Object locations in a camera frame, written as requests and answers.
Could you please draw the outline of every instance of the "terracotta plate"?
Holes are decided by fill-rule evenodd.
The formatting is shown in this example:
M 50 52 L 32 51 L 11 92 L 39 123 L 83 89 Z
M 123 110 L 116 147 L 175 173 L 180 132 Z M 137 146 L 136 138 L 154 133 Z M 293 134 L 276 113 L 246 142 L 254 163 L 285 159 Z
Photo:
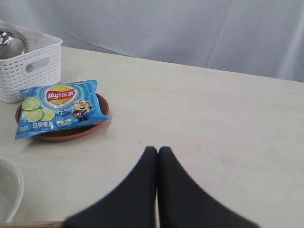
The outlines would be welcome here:
M 96 94 L 96 95 L 99 100 L 99 105 L 100 105 L 102 114 L 108 116 L 109 111 L 110 111 L 109 104 L 102 96 L 100 96 L 99 94 Z M 18 109 L 16 110 L 16 114 L 15 114 L 15 119 L 18 124 L 19 124 L 20 115 L 21 115 L 21 105 L 19 105 Z M 76 139 L 76 138 L 82 137 L 86 134 L 89 134 L 92 131 L 96 130 L 97 127 L 99 127 L 100 125 L 102 125 L 102 122 L 100 124 L 90 126 L 90 127 L 81 127 L 81 128 L 76 128 L 76 129 L 67 130 L 67 131 L 43 133 L 43 134 L 36 135 L 34 137 L 45 140 L 45 141 L 53 141 L 53 142 L 68 141 L 68 140 Z

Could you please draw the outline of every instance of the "lay's chip bag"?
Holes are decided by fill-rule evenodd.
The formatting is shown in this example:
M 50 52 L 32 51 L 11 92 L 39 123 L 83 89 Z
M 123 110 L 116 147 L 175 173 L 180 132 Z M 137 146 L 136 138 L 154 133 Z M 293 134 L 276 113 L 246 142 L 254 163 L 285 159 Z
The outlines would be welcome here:
M 106 121 L 96 96 L 97 81 L 82 81 L 20 90 L 24 98 L 16 139 L 87 127 Z

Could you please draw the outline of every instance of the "basket handle hole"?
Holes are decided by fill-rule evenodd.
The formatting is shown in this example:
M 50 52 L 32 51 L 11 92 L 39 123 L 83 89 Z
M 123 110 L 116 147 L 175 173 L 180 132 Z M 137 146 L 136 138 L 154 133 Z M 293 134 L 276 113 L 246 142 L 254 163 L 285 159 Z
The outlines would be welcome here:
M 46 67 L 49 64 L 49 58 L 43 58 L 41 60 L 32 62 L 25 67 L 27 73 L 39 70 L 40 68 Z

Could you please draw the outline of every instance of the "minion cartoon character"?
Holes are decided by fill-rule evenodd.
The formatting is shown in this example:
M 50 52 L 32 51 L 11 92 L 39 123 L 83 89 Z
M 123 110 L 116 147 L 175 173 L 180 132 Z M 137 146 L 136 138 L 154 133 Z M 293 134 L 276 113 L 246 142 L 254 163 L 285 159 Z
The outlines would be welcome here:
M 74 102 L 74 109 L 72 110 L 72 117 L 80 121 L 87 120 L 90 111 L 94 106 L 90 106 L 89 102 L 85 99 L 78 99 Z

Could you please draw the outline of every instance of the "snack package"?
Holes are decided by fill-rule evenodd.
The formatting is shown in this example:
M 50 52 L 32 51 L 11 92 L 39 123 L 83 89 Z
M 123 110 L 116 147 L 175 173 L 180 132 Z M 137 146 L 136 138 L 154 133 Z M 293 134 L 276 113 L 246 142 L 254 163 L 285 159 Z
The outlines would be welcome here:
M 96 96 L 97 81 L 20 90 L 24 98 L 16 139 L 70 130 L 106 121 Z

